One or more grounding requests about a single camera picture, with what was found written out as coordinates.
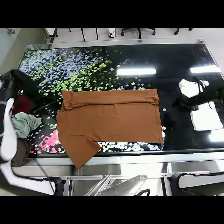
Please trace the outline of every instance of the floor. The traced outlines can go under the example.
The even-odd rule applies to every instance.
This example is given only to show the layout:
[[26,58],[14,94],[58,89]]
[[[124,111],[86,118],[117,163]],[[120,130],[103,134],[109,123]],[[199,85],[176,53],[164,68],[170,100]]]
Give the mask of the floor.
[[[173,33],[175,28],[156,28],[156,35],[152,36],[152,30],[142,29],[142,39],[157,40],[157,42],[164,42],[171,40],[182,43],[195,43],[199,38],[203,39],[209,47],[216,62],[224,71],[224,28],[194,28],[192,31],[188,31],[188,28],[180,29],[178,35]],[[96,29],[84,28],[84,35],[86,41],[96,41]],[[126,31],[125,35],[121,36],[121,28],[116,29],[116,38],[110,39],[108,37],[108,28],[98,28],[99,40],[123,40],[123,39],[137,39],[138,31],[133,29]],[[69,32],[68,28],[58,28],[58,37],[55,38],[54,44],[70,43],[75,46],[75,42],[83,41],[80,28],[71,28]]]

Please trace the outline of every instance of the white cloth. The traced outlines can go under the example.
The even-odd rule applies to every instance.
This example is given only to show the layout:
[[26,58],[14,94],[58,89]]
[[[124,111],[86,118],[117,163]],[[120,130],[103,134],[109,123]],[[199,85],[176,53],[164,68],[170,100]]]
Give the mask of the white cloth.
[[[200,80],[204,87],[209,85],[208,81]],[[198,84],[182,79],[179,83],[182,94],[191,98],[199,94]],[[214,102],[204,103],[198,106],[198,110],[191,111],[191,121],[195,131],[207,131],[223,128],[223,124],[219,119]]]

